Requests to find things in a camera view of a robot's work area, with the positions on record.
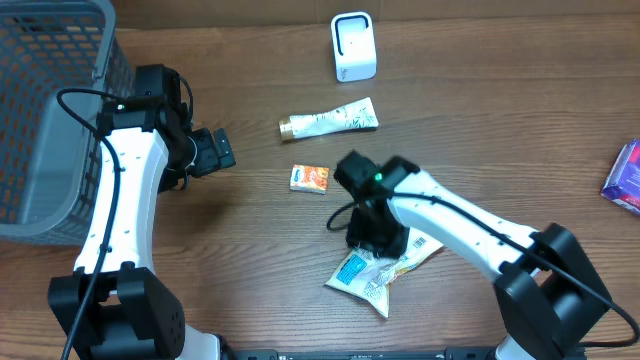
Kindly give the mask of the white Pantene tube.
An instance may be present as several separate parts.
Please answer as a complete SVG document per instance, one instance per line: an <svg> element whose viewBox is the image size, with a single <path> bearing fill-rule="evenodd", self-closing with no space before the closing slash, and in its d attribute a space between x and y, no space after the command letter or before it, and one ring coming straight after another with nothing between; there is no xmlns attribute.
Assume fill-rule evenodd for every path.
<svg viewBox="0 0 640 360"><path fill-rule="evenodd" d="M370 97L342 105L334 110L307 115L291 115L279 122L283 142L327 134L375 130L379 121Z"/></svg>

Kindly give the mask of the small orange tissue pack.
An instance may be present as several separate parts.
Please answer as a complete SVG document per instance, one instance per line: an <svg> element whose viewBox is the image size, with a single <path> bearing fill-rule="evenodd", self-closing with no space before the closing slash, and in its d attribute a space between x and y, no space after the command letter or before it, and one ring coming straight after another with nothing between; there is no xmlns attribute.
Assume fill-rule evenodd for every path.
<svg viewBox="0 0 640 360"><path fill-rule="evenodd" d="M329 184L329 169L326 167L294 164L289 180L292 191L325 194Z"/></svg>

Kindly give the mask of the colourful snack bag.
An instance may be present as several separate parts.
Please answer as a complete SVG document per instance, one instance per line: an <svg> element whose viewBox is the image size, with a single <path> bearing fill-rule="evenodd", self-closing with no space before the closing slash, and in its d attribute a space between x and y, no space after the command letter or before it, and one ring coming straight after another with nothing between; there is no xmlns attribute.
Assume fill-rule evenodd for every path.
<svg viewBox="0 0 640 360"><path fill-rule="evenodd" d="M419 230L410 229L405 253L398 259L375 258L354 248L333 272L325 286L368 302L383 318L389 317L393 281L419 267L443 245Z"/></svg>

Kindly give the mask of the red purple pantyliner pack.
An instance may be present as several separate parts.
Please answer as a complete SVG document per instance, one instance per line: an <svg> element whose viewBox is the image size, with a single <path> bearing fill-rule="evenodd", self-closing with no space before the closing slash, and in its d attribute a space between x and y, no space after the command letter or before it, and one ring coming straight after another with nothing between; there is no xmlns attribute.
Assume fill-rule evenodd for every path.
<svg viewBox="0 0 640 360"><path fill-rule="evenodd" d="M639 139L627 143L618 154L606 177L601 195L639 215Z"/></svg>

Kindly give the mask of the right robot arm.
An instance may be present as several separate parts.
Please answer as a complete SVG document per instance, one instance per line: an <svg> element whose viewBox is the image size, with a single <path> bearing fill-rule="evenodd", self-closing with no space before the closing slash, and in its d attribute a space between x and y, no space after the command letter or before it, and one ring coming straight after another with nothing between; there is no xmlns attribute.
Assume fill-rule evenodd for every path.
<svg viewBox="0 0 640 360"><path fill-rule="evenodd" d="M573 233L495 216L399 156L377 165L356 151L335 180L355 208L346 242L376 258L400 258L418 230L478 268L493 286L507 337L497 359L573 359L609 310L611 296Z"/></svg>

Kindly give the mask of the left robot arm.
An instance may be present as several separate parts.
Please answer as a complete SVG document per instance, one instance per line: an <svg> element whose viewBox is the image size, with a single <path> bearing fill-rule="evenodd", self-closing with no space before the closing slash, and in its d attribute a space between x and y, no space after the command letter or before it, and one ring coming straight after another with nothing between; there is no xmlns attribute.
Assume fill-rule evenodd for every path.
<svg viewBox="0 0 640 360"><path fill-rule="evenodd" d="M157 197L236 161L226 132L194 129L188 82L162 64L139 66L128 97L101 92L87 128L101 149L101 171L88 235L74 271L54 277L48 304L66 334L62 356L81 359L234 358L226 340L189 326L178 298L154 271Z"/></svg>

